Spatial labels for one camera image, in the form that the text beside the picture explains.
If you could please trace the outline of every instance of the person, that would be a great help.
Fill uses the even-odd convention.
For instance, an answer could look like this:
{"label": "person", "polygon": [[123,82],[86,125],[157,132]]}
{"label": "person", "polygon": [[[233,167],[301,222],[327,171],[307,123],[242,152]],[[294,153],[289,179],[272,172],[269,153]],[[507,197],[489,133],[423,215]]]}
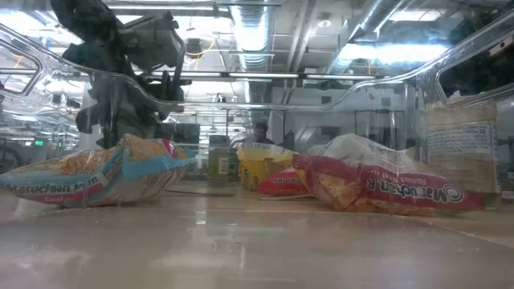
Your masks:
{"label": "person", "polygon": [[268,144],[268,145],[274,145],[275,143],[266,138],[267,133],[267,124],[265,122],[259,122],[255,125],[255,142],[259,144]]}

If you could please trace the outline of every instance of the ceiling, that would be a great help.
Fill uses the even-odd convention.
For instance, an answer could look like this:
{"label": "ceiling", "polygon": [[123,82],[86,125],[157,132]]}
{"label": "ceiling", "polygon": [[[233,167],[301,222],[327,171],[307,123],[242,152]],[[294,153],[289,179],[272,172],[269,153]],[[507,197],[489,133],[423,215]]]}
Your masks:
{"label": "ceiling", "polygon": [[[464,19],[479,13],[491,13],[508,3],[504,0],[397,1],[397,9],[382,23],[378,33],[365,31],[359,32],[358,36],[348,37],[352,23],[367,9],[363,0],[104,2],[123,23],[171,10],[179,24],[177,32],[185,41],[201,39],[202,57],[186,57],[184,71],[344,72],[375,76],[405,73],[437,57],[454,45],[449,34]],[[240,7],[254,7],[255,11],[260,9],[260,12],[252,13],[261,13],[257,19],[261,26],[251,27],[254,30],[239,30],[241,15],[238,14],[243,14],[244,9],[250,9],[239,10]],[[13,0],[2,3],[0,23],[58,55],[63,54],[70,44],[82,42],[59,25],[49,1]],[[253,58],[259,58],[263,62],[257,68],[248,67]],[[342,71],[331,69],[338,59],[347,62]],[[30,60],[21,59],[5,47],[0,47],[0,67],[34,69],[34,64]],[[21,91],[28,80],[30,77],[24,75],[0,74],[0,82],[15,91]],[[282,83],[273,81],[268,85]],[[84,83],[69,81],[60,86],[58,90],[64,92],[67,98],[81,102]],[[262,96],[258,99],[249,96],[248,93],[251,94],[253,88],[249,88],[247,82],[243,81],[202,81],[183,88],[188,101],[210,102],[216,96],[235,102],[272,100]],[[19,103],[13,103],[13,109],[9,110],[6,109],[9,103],[5,101],[0,128],[3,136],[15,139],[32,136],[34,131],[61,135],[69,133],[71,138],[78,134],[74,128],[74,109],[51,107],[44,115],[31,116],[26,113],[16,114],[14,108],[21,107],[15,105],[28,109],[37,107],[38,104],[26,104],[20,100]],[[237,128],[231,128],[232,134],[245,131],[254,122],[247,113],[238,112],[231,116],[235,118],[231,118],[230,126]],[[225,112],[216,112],[213,109],[187,108],[183,114],[170,115],[169,121],[177,119],[201,123],[207,128],[222,126],[226,116]]]}

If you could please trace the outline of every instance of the ceiling duct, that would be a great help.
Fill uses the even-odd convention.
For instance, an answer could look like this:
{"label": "ceiling duct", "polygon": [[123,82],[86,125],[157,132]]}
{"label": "ceiling duct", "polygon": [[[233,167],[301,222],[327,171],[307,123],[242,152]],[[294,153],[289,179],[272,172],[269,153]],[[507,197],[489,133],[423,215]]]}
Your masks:
{"label": "ceiling duct", "polygon": [[367,0],[362,12],[356,17],[345,21],[340,35],[339,53],[327,67],[327,74],[343,74],[353,59],[345,58],[346,45],[353,39],[367,33],[378,35],[387,19],[403,4],[405,0]]}
{"label": "ceiling duct", "polygon": [[[267,71],[269,69],[269,27],[271,8],[268,6],[231,6],[230,12],[234,19],[235,41],[238,50],[241,70]],[[270,92],[268,82],[248,82],[245,84],[247,102],[269,102],[265,95]],[[252,121],[258,121],[252,114]]]}

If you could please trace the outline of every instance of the yellow package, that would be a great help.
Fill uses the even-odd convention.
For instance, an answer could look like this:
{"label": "yellow package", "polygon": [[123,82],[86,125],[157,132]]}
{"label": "yellow package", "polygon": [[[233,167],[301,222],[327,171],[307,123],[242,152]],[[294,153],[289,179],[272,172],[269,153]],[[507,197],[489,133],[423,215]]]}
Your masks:
{"label": "yellow package", "polygon": [[252,144],[238,149],[237,154],[241,187],[256,191],[272,174],[292,167],[295,152],[273,144]]}

